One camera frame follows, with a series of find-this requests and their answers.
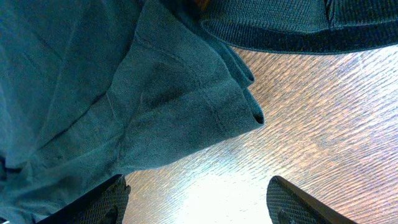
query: dark green fabric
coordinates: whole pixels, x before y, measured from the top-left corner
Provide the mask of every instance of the dark green fabric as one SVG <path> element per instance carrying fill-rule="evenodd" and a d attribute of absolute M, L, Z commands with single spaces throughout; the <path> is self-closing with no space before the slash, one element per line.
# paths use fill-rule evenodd
<path fill-rule="evenodd" d="M 11 223 L 264 124 L 240 58 L 156 0 L 142 11 L 130 1 L 6 3 L 0 217 Z"/>
<path fill-rule="evenodd" d="M 338 54 L 398 43 L 398 0 L 209 1 L 200 22 L 245 49 Z"/>

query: dark fabric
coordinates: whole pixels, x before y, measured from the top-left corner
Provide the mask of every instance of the dark fabric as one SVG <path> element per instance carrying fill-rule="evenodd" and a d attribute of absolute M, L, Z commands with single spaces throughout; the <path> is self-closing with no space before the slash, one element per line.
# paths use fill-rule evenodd
<path fill-rule="evenodd" d="M 246 49 L 337 54 L 398 43 L 398 0 L 201 1 L 202 27 Z"/>
<path fill-rule="evenodd" d="M 35 223 L 264 124 L 240 58 L 160 2 L 56 2 L 1 7 L 0 217 Z"/>

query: wooden surface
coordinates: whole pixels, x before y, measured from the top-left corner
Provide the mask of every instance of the wooden surface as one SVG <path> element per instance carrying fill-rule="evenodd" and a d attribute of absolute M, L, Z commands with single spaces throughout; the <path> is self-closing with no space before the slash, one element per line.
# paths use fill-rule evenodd
<path fill-rule="evenodd" d="M 398 223 L 398 47 L 345 55 L 237 50 L 267 126 L 127 177 L 125 223 L 271 223 L 281 175 L 358 223 Z"/>

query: light wood surface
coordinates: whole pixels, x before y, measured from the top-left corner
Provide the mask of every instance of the light wood surface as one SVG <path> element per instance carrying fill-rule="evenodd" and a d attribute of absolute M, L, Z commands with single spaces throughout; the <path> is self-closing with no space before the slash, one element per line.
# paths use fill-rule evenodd
<path fill-rule="evenodd" d="M 237 52 L 266 127 L 128 176 L 124 223 L 271 223 L 273 175 L 358 223 L 398 223 L 398 46 Z"/>

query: clothing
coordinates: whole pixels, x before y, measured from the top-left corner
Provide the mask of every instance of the clothing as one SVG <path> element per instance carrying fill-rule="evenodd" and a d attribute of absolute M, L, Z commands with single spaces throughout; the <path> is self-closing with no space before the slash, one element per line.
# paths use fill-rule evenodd
<path fill-rule="evenodd" d="M 315 54 L 397 42 L 394 1 L 369 3 L 381 16 L 352 3 L 362 11 L 344 14 L 347 26 L 334 1 L 0 4 L 0 217 L 11 223 L 264 125 L 254 77 L 225 42 Z"/>

